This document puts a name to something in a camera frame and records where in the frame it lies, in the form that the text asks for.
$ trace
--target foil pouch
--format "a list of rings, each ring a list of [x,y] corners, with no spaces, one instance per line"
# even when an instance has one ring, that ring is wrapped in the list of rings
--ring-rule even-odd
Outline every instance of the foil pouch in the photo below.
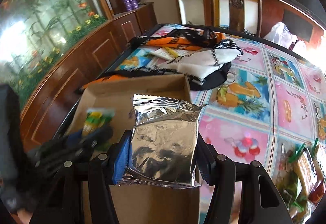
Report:
[[[178,99],[138,94],[133,106],[136,125],[123,184],[198,187],[194,152],[203,108]]]

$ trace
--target wooden chair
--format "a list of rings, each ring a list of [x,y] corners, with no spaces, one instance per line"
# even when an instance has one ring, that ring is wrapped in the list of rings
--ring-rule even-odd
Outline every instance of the wooden chair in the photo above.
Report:
[[[230,8],[230,29],[243,32],[244,30],[244,0],[229,0]],[[261,31],[261,0],[258,0],[258,22],[257,22],[257,32],[256,36],[260,36]]]

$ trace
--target table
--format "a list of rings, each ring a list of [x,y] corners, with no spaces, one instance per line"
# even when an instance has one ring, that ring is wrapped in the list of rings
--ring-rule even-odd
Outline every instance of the table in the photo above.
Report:
[[[182,25],[164,25],[153,34],[163,36]],[[192,103],[205,107],[199,131],[218,153],[242,163],[260,161],[274,183],[285,174],[288,150],[316,138],[326,149],[326,78],[323,72],[295,53],[262,38],[219,29],[242,50],[232,61],[225,88],[232,94],[217,101],[220,88],[192,91]],[[139,47],[116,69],[145,67],[162,59]],[[200,223],[203,223],[214,187],[200,188]],[[234,214],[240,206],[241,185],[236,184]]]

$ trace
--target purple bottle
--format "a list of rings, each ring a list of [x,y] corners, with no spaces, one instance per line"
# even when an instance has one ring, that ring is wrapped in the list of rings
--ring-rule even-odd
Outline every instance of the purple bottle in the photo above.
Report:
[[[130,0],[130,2],[131,2],[131,6],[132,6],[133,10],[136,10],[139,8],[137,0]]]
[[[127,8],[127,12],[131,11],[132,10],[132,5],[131,5],[130,0],[123,0],[123,2],[124,2],[124,5]]]

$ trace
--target floral mural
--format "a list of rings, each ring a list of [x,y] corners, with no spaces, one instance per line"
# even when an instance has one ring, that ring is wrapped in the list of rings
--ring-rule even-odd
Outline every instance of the floral mural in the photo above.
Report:
[[[97,0],[3,0],[0,4],[0,83],[21,107],[45,74],[82,37],[104,23]]]

